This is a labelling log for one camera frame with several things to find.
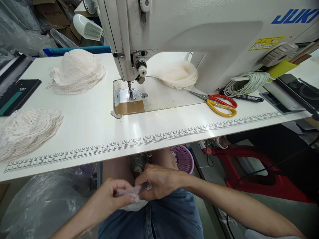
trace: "scissor handle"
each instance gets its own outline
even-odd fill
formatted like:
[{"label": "scissor handle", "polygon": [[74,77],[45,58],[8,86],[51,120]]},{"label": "scissor handle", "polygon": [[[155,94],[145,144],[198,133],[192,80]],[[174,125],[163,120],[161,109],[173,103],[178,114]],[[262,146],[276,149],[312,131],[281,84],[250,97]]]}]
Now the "scissor handle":
[{"label": "scissor handle", "polygon": [[[212,111],[214,111],[216,114],[218,114],[220,116],[223,116],[223,117],[234,117],[237,114],[237,110],[236,109],[234,109],[233,107],[227,106],[227,105],[222,105],[222,104],[216,103],[216,102],[211,101],[211,100],[207,100],[206,104],[212,109]],[[225,114],[225,113],[219,111],[218,109],[216,109],[215,106],[227,109],[230,112],[232,112],[232,114],[231,115]]]},{"label": "scissor handle", "polygon": [[[230,98],[228,96],[225,96],[225,95],[208,95],[208,97],[209,97],[210,100],[214,100],[214,101],[220,103],[221,105],[227,105],[227,106],[232,107],[234,109],[237,108],[236,101],[234,101],[232,98]],[[216,97],[228,100],[231,103],[231,105],[226,103],[226,102],[224,102],[224,101],[222,101],[222,100],[220,100],[220,99],[218,99],[218,98],[216,98]]]}]

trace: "person's left hand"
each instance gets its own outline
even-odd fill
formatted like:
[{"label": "person's left hand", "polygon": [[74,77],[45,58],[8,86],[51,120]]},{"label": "person's left hand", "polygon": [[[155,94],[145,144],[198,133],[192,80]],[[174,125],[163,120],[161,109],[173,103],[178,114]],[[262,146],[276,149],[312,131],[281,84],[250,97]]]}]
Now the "person's left hand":
[{"label": "person's left hand", "polygon": [[117,209],[135,203],[135,199],[131,195],[123,195],[118,198],[113,197],[114,194],[131,187],[124,179],[108,178],[78,213],[89,218],[90,226],[94,227]]}]

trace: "black cable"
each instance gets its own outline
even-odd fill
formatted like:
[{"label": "black cable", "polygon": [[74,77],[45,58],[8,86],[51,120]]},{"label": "black cable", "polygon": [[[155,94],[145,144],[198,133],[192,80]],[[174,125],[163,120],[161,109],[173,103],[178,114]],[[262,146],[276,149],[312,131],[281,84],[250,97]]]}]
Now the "black cable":
[{"label": "black cable", "polygon": [[[213,160],[211,159],[211,157],[209,157],[209,156],[208,156],[207,149],[208,149],[208,147],[207,147],[207,140],[206,140],[206,155],[207,155],[207,164],[208,164],[210,167],[213,167],[213,166],[214,166],[214,162],[213,162]],[[210,161],[212,161],[212,165],[210,165],[210,164],[209,164],[209,162],[208,162],[208,158],[210,159]]]},{"label": "black cable", "polygon": [[[246,177],[248,177],[248,176],[250,176],[250,175],[252,175],[252,174],[256,174],[256,173],[265,171],[265,170],[270,169],[270,168],[272,168],[272,167],[275,167],[275,166],[277,166],[277,165],[279,165],[279,164],[282,164],[282,163],[286,162],[287,160],[291,159],[292,157],[294,157],[294,156],[296,156],[296,155],[298,155],[298,154],[300,154],[300,153],[306,151],[306,150],[308,149],[308,147],[313,146],[313,145],[314,145],[315,143],[317,143],[318,141],[319,141],[319,135],[317,136],[317,138],[316,138],[311,144],[307,145],[307,147],[305,147],[304,149],[302,149],[302,150],[300,150],[300,151],[298,151],[298,152],[296,152],[296,153],[294,153],[294,154],[292,154],[292,155],[286,157],[286,158],[283,159],[282,161],[279,161],[279,162],[277,162],[277,163],[274,163],[272,166],[269,166],[269,167],[266,167],[266,168],[264,168],[264,169],[261,169],[261,170],[258,170],[258,171],[252,172],[252,173],[248,173],[248,174],[242,176],[242,177],[237,181],[237,183],[235,184],[235,186],[234,186],[233,189],[236,189],[238,183],[239,183],[241,180],[243,180],[244,178],[246,178]],[[235,239],[235,237],[234,237],[234,235],[233,235],[233,232],[231,231],[230,226],[229,226],[228,217],[229,217],[228,214],[226,214],[227,227],[228,227],[228,230],[230,231],[230,234],[232,235],[233,239]]]},{"label": "black cable", "polygon": [[230,234],[232,235],[233,239],[235,239],[235,237],[234,237],[234,235],[233,235],[233,232],[231,231],[230,226],[229,226],[229,220],[228,220],[228,217],[229,217],[229,215],[228,215],[228,214],[226,214],[227,227],[228,227],[228,230],[229,230]]}]

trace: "blue denim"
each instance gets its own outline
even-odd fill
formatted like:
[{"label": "blue denim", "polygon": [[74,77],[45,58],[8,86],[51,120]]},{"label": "blue denim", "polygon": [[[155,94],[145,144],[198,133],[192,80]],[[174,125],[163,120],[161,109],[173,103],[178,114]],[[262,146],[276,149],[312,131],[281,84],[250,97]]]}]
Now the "blue denim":
[{"label": "blue denim", "polygon": [[177,189],[137,212],[117,210],[99,227],[99,239],[203,239],[194,196]]}]

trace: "screwdriver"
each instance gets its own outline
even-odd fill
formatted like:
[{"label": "screwdriver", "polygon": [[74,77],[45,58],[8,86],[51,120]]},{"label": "screwdriver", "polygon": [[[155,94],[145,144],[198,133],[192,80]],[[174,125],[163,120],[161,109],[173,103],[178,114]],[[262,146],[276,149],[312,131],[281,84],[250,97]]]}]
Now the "screwdriver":
[{"label": "screwdriver", "polygon": [[263,102],[264,99],[261,97],[256,97],[256,96],[248,96],[248,95],[240,95],[240,96],[234,96],[234,98],[239,99],[239,100],[247,100],[247,101],[252,101],[252,102]]}]

